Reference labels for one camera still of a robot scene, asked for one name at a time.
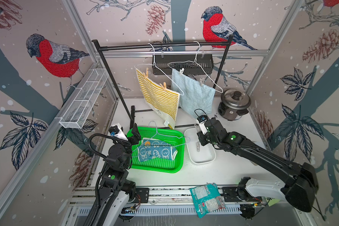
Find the teal patterned towel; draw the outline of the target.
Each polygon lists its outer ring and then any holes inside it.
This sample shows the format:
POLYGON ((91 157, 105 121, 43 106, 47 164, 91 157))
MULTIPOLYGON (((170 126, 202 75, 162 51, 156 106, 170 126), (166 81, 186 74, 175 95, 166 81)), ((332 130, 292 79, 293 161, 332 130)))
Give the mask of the teal patterned towel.
POLYGON ((174 161, 177 154, 178 150, 174 146, 154 138, 143 138, 137 148, 137 158, 140 162, 156 158, 174 161))

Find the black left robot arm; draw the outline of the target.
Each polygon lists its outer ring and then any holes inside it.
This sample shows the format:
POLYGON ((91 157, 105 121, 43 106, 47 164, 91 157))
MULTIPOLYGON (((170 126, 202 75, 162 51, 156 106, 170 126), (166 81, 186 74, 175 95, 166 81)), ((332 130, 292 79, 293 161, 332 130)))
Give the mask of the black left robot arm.
POLYGON ((136 196, 136 183, 127 180, 132 167, 132 146, 139 144, 142 137, 134 124, 132 136, 127 137, 120 124, 109 128, 109 135, 94 133, 89 137, 89 150, 103 158, 104 165, 95 184, 95 202, 88 214, 85 226, 113 226, 124 206, 136 196), (94 137, 110 139, 114 144, 108 155, 92 147, 94 137))

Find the yellow striped towel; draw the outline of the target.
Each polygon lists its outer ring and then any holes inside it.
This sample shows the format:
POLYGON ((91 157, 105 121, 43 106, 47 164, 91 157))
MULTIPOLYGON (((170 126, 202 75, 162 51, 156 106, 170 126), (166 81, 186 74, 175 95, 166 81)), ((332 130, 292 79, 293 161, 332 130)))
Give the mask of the yellow striped towel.
POLYGON ((179 108, 180 94, 167 88, 164 91, 160 84, 155 83, 145 73, 136 69, 140 90, 152 110, 164 120, 164 125, 174 129, 179 108))

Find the clear clothespin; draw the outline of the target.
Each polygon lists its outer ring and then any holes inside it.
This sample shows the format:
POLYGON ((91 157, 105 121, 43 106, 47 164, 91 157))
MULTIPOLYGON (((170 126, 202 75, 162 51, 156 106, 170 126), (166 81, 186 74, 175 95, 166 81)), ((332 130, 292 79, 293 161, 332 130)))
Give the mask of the clear clothespin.
POLYGON ((201 145, 200 145, 199 142, 197 142, 197 143, 196 143, 196 151, 197 151, 197 152, 200 152, 200 150, 201 150, 201 145))

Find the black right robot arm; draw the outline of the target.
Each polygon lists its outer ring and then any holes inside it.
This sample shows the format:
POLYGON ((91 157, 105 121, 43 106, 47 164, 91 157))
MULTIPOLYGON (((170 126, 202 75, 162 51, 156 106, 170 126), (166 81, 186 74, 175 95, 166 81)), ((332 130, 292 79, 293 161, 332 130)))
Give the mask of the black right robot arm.
POLYGON ((223 150, 238 155, 257 164, 279 178, 284 185, 275 192, 258 193, 250 189, 247 179, 244 188, 253 197, 263 196, 286 200, 294 208, 311 212, 319 189, 315 169, 308 163, 302 165, 285 160, 263 149, 238 132, 227 132, 221 122, 206 115, 197 117, 200 126, 198 139, 202 146, 211 144, 216 150, 223 150))

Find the light blue wire hanger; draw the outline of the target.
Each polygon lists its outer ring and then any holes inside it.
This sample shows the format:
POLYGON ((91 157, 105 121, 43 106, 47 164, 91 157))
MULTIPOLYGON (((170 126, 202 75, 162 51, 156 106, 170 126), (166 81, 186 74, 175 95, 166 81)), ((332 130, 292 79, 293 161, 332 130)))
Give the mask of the light blue wire hanger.
POLYGON ((186 144, 191 141, 191 138, 183 135, 181 132, 176 130, 168 130, 168 129, 160 129, 157 127, 155 121, 151 121, 149 125, 153 123, 154 128, 152 127, 140 127, 138 126, 139 134, 142 139, 140 140, 138 145, 132 147, 133 151, 138 151, 140 146, 143 144, 143 141, 148 141, 150 139, 159 140, 160 142, 166 142, 169 144, 174 150, 181 150, 184 148, 186 144))

